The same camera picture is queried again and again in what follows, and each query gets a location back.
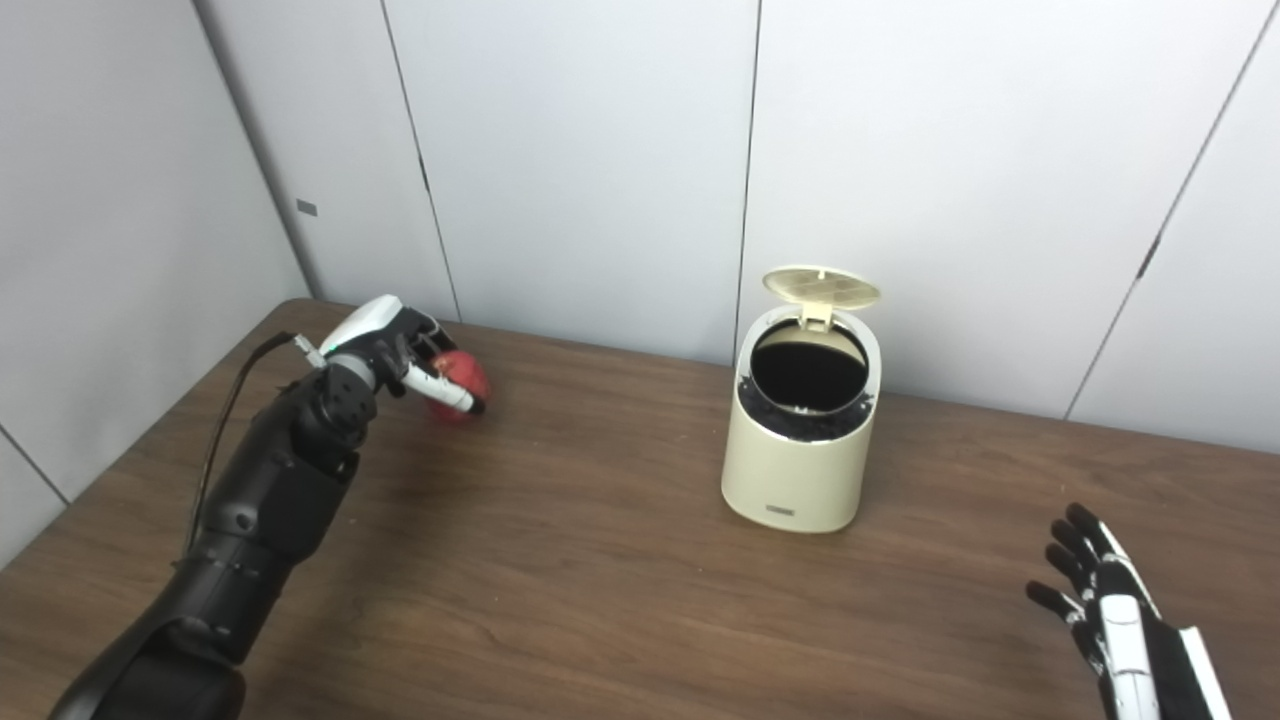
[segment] open lid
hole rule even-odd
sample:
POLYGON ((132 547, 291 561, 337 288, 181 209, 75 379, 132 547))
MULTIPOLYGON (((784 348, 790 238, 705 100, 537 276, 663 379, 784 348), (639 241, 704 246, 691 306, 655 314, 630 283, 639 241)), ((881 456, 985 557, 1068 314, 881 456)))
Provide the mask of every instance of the open lid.
POLYGON ((764 275, 764 287, 787 302, 801 305, 800 325, 820 332, 831 328, 832 309, 858 310, 879 300, 879 288, 872 283, 819 265, 774 268, 764 275), (813 323, 820 323, 820 327, 813 327, 813 323))

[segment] white robotic hand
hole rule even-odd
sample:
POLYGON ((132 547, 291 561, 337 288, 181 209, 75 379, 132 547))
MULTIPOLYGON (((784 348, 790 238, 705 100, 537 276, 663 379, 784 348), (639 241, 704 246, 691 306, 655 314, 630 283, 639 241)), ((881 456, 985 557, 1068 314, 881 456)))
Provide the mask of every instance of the white robotic hand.
POLYGON ((484 400, 442 375, 430 363, 454 350, 457 346, 435 318, 384 295, 361 305, 334 328, 320 343, 319 355, 326 363, 355 370, 371 387, 387 384, 394 396, 408 388, 447 407, 479 415, 485 409, 484 400))
POLYGON ((1044 557, 1070 580, 1079 601, 1043 583, 1027 596, 1071 629, 1098 675, 1110 720, 1230 720, 1226 700, 1196 628, 1165 623, 1120 542, 1079 503, 1055 520, 1057 543, 1044 557))

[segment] red apple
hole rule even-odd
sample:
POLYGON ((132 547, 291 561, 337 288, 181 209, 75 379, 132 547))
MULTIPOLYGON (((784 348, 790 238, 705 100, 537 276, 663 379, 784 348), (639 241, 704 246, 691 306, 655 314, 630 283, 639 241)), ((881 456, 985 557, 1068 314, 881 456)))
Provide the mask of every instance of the red apple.
MULTIPOLYGON (((486 405, 489 404, 489 378, 485 377, 484 368, 480 366, 480 361, 476 360, 470 352, 463 352, 461 350, 442 352, 431 359, 431 366, 435 368, 440 375, 467 388, 471 391, 471 395, 479 397, 486 405)), ((454 410, 453 407, 434 400, 428 400, 426 406, 431 409, 431 415, 435 415, 445 423, 460 423, 468 418, 475 418, 475 415, 454 410)))

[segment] robotic arm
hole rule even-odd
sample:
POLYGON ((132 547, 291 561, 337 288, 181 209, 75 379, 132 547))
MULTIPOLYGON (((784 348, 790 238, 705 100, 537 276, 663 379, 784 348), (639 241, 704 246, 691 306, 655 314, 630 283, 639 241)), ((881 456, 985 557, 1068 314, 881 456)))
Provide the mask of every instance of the robotic arm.
POLYGON ((457 348, 449 336, 396 297, 352 313, 320 351, 292 340, 312 372, 253 419, 169 584, 72 683, 52 719, 237 717, 244 680, 236 667, 289 573, 329 529, 378 414, 378 391, 399 397, 408 388, 484 411, 481 398, 431 369, 434 357, 457 348))
POLYGON ((1044 556, 1079 601, 1034 580, 1027 596, 1070 628, 1107 720, 1231 720, 1199 630, 1164 620, 1110 528, 1073 503, 1050 530, 1044 556))

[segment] trash can lid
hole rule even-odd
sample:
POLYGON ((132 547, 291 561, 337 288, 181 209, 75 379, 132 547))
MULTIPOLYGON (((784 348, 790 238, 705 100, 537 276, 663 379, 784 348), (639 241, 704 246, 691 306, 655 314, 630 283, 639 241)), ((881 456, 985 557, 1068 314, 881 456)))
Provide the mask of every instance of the trash can lid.
POLYGON ((879 300, 879 288, 852 273, 819 265, 783 265, 764 275, 764 287, 787 302, 858 310, 879 300))

